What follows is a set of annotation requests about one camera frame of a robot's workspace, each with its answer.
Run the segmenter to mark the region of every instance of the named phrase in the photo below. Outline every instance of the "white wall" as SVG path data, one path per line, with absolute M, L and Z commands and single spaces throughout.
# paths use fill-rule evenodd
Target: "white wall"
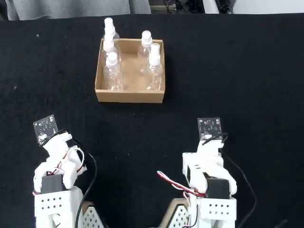
M 302 13 L 304 0 L 236 0 L 235 14 Z

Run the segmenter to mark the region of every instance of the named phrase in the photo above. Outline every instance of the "gray fabric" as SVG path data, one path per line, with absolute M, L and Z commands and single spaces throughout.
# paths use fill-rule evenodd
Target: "gray fabric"
M 148 0 L 6 0 L 9 20 L 150 14 Z

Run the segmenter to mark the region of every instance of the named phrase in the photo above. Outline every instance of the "black cable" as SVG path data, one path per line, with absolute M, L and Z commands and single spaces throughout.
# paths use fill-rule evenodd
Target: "black cable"
M 227 140 L 227 138 L 228 138 L 228 134 L 227 134 L 227 133 L 221 133 L 221 134 L 212 136 L 211 138 L 207 139 L 207 140 L 203 143 L 203 145 L 209 143 L 211 140 L 214 140 L 214 139 L 216 139 L 216 138 L 218 138 L 218 137 L 220 137 L 220 136 L 224 136 L 224 137 L 223 137 L 223 140 L 222 140 L 222 143 L 224 143 L 224 142 Z M 222 156 L 224 156 L 227 160 L 229 160 L 229 161 L 231 162 L 231 164 L 233 164 L 233 165 L 241 172 L 241 174 L 242 174 L 244 180 L 246 181 L 246 183 L 247 183 L 247 185 L 248 185 L 248 187 L 249 187 L 249 189 L 250 189 L 250 191 L 251 191 L 251 194 L 252 194 L 252 196 L 253 196 L 253 198 L 254 198 L 254 200 L 255 200 L 252 209 L 246 214 L 246 216 L 241 220 L 241 222 L 240 222 L 239 225 L 237 226 L 237 228 L 242 228 L 243 225 L 244 225 L 244 223 L 245 223 L 245 222 L 247 221 L 247 219 L 252 215 L 252 213 L 254 212 L 254 210 L 255 210 L 256 207 L 257 207 L 257 196 L 256 196 L 255 191 L 253 190 L 253 188 L 252 188 L 252 186 L 251 186 L 249 180 L 247 179 L 245 173 L 244 173 L 243 170 L 241 169 L 241 167 L 239 167 L 234 161 L 232 161 L 231 158 L 229 158 L 225 153 L 223 153 L 223 152 L 222 152 L 222 149 L 220 149 L 220 152 L 221 152 Z
M 247 221 L 247 219 L 252 215 L 252 213 L 254 212 L 254 210 L 256 209 L 257 207 L 257 196 L 255 194 L 255 191 L 253 190 L 249 180 L 247 179 L 245 173 L 243 172 L 243 170 L 241 169 L 241 167 L 238 166 L 238 164 L 236 164 L 234 161 L 232 161 L 231 158 L 229 158 L 226 154 L 222 153 L 222 155 L 230 161 L 231 164 L 233 164 L 240 172 L 241 174 L 243 175 L 243 178 L 244 180 L 246 181 L 250 191 L 251 191 L 251 194 L 255 200 L 255 203 L 253 204 L 253 207 L 252 209 L 246 214 L 246 216 L 241 220 L 241 222 L 239 223 L 239 225 L 237 226 L 237 228 L 242 228 L 242 226 L 244 225 L 244 223 Z
M 163 1 L 163 4 L 165 5 L 165 7 L 167 8 L 167 12 L 169 14 L 172 14 L 171 11 L 170 11 L 169 6 L 172 4 L 173 0 L 171 0 L 171 2 L 169 3 L 169 5 L 167 5 L 166 0 L 162 0 L 162 1 Z
M 211 138 L 208 138 L 205 142 L 203 142 L 202 145 L 205 145 L 205 144 L 209 143 L 211 140 L 214 140 L 214 139 L 219 138 L 221 136 L 223 137 L 222 143 L 224 143 L 226 141 L 226 139 L 228 138 L 227 133 L 221 133 L 221 134 L 214 135 Z
M 198 216 L 199 216 L 199 206 L 198 206 L 198 204 L 196 205 L 196 219 L 195 219 L 195 222 L 194 222 L 194 224 L 192 225 L 192 226 L 183 226 L 182 228 L 191 228 L 191 227 L 194 227 L 196 224 L 197 224 L 197 222 L 198 222 Z
M 80 143 L 78 143 L 75 139 L 72 139 L 76 144 L 78 144 L 78 146 L 80 146 Z M 77 214 L 76 214 L 76 221 L 75 221 L 75 227 L 77 228 L 78 227 L 78 220 L 79 220 L 79 216 L 80 216 L 80 212 L 81 212 L 81 208 L 82 208 L 82 205 L 89 193 L 89 191 L 91 190 L 96 178 L 97 178 L 97 163 L 96 163 L 96 160 L 95 158 L 93 157 L 93 155 L 91 155 L 88 151 L 86 151 L 86 153 L 92 158 L 93 160 L 93 163 L 94 163 L 94 167 L 95 167 L 95 172 L 94 172 L 94 176 L 91 180 L 91 183 L 89 185 L 89 187 L 87 188 L 85 194 L 83 195 L 82 197 L 82 200 L 80 201 L 80 204 L 79 204 L 79 207 L 78 207 L 78 211 L 77 211 Z

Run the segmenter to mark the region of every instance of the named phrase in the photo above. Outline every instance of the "robotic arm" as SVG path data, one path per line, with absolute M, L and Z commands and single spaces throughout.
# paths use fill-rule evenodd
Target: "robotic arm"
M 34 129 L 38 143 L 49 155 L 35 169 L 33 179 L 36 228 L 104 228 L 94 207 L 83 215 L 84 196 L 74 186 L 77 177 L 87 170 L 82 148 L 71 133 L 58 131 L 53 115 L 34 122 Z
M 234 228 L 237 219 L 237 183 L 223 167 L 220 149 L 226 134 L 219 118 L 198 119 L 200 141 L 197 152 L 183 153 L 183 169 L 189 188 L 180 185 L 162 172 L 158 174 L 175 188 L 184 190 L 188 201 L 186 219 L 171 219 L 174 228 Z

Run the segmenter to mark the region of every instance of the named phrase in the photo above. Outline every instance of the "black fabric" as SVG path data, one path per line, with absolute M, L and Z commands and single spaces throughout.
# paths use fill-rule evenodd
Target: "black fabric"
M 111 228 L 157 226 L 186 184 L 182 153 L 198 145 L 198 117 L 221 117 L 224 152 L 247 174 L 258 206 L 245 228 L 301 222 L 304 15 L 114 17 L 123 38 L 163 39 L 163 104 L 98 103 L 95 71 L 104 18 L 0 23 L 0 218 L 34 227 L 34 169 L 47 157 L 32 123 L 55 114 L 98 163 L 88 199 Z M 253 198 L 229 162 L 238 220 Z M 85 190 L 91 171 L 78 185 Z

